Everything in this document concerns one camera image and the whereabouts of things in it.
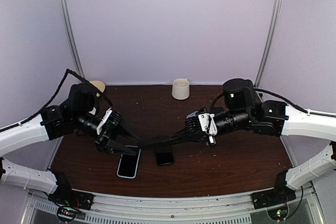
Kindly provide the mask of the lilac silicone phone case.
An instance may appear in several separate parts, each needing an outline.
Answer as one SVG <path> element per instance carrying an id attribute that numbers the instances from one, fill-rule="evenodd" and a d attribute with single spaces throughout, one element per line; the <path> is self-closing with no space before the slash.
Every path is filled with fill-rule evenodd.
<path id="1" fill-rule="evenodd" d="M 199 112 L 195 111 L 186 116 L 186 119 L 198 118 Z"/>

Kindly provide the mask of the black phone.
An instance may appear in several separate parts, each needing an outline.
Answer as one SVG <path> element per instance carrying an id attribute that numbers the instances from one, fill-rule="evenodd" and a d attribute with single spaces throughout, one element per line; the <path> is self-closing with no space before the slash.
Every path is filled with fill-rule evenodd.
<path id="1" fill-rule="evenodd" d="M 178 142 L 178 139 L 173 136 L 158 136 L 151 140 L 141 141 L 138 147 L 142 150 L 154 150 L 157 148 L 167 147 Z"/>
<path id="2" fill-rule="evenodd" d="M 170 146 L 155 149 L 154 156 L 157 166 L 172 165 L 175 163 L 173 149 Z"/>

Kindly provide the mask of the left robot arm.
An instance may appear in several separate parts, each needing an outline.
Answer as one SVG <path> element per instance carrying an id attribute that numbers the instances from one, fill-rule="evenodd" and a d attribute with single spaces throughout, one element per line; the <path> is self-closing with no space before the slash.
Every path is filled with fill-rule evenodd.
<path id="1" fill-rule="evenodd" d="M 65 174 L 18 165 L 3 156 L 31 144 L 56 140 L 74 130 L 93 137 L 99 152 L 134 155 L 132 149 L 116 141 L 118 136 L 140 140 L 122 115 L 112 107 L 103 116 L 98 115 L 97 97 L 103 96 L 91 82 L 74 84 L 61 105 L 46 106 L 36 115 L 1 129 L 1 185 L 38 190 L 71 205 L 76 197 Z"/>

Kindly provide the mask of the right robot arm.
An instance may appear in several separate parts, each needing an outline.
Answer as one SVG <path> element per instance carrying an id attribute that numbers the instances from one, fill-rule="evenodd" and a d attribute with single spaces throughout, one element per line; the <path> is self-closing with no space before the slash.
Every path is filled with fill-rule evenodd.
<path id="1" fill-rule="evenodd" d="M 213 145 L 216 136 L 237 130 L 276 137 L 295 135 L 329 140 L 330 143 L 319 154 L 277 175 L 269 199 L 279 204 L 289 196 L 289 190 L 296 190 L 335 169 L 335 115 L 304 109 L 282 96 L 277 101 L 259 103 L 257 94 L 260 91 L 251 80 L 236 78 L 226 81 L 221 96 L 227 111 L 220 109 L 215 112 L 211 105 L 208 110 L 190 114 L 184 130 L 169 137 L 169 142 L 181 143 L 200 136 L 208 145 Z"/>

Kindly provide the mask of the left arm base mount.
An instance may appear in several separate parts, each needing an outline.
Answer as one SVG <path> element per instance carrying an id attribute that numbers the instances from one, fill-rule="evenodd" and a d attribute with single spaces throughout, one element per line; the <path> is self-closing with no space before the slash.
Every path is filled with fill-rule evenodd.
<path id="1" fill-rule="evenodd" d="M 94 195 L 81 191 L 72 190 L 70 192 L 49 194 L 48 198 L 59 205 L 69 206 L 79 210 L 90 210 Z"/>

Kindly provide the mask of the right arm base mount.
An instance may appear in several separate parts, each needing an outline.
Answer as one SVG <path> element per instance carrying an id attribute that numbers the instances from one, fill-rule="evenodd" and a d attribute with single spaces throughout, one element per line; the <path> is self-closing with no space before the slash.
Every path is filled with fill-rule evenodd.
<path id="1" fill-rule="evenodd" d="M 268 208 L 295 200 L 296 192 L 291 189 L 269 189 L 251 194 L 254 209 Z"/>

